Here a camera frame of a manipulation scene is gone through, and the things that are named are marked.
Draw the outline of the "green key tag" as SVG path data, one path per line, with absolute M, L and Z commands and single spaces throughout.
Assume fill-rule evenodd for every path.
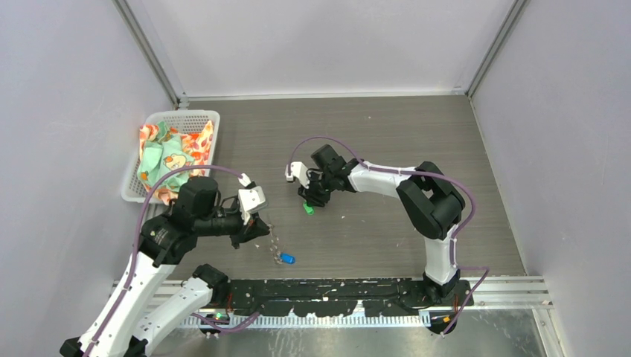
M 311 207 L 310 205 L 308 205 L 306 202 L 303 203 L 303 208 L 305 210 L 305 212 L 307 213 L 307 215 L 312 216 L 315 213 L 315 210 L 313 207 Z

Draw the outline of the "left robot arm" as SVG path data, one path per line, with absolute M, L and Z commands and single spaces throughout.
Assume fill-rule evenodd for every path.
M 158 288 L 199 237 L 229 237 L 239 248 L 269 234 L 258 213 L 267 204 L 261 186 L 246 183 L 229 208 L 217 202 L 218 193 L 216 180 L 195 176 L 182 186 L 168 212 L 141 226 L 138 249 L 103 311 L 85 333 L 64 341 L 61 356 L 150 356 L 184 319 L 205 306 L 218 308 L 227 302 L 228 277 L 203 264 L 180 290 L 147 312 Z

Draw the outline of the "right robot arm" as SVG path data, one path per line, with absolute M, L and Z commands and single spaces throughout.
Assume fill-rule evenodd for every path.
M 387 167 L 358 158 L 347 161 L 329 144 L 316 150 L 311 159 L 314 168 L 292 161 L 284 171 L 288 182 L 299 182 L 298 195 L 310 207 L 324 207 L 335 191 L 375 193 L 397 199 L 416 232 L 424 238 L 423 287 L 427 300 L 440 306 L 454 296 L 461 273 L 455 263 L 453 240 L 466 204 L 434 163 Z

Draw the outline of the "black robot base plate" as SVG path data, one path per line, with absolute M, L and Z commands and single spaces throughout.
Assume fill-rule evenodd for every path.
M 370 318 L 400 317 L 430 308 L 454 312 L 458 306 L 471 306 L 473 300 L 464 301 L 469 291 L 466 280 L 445 296 L 411 278 L 231 280 L 214 293 L 208 307 L 241 316 L 258 312 L 265 317 L 347 317 L 361 309 Z

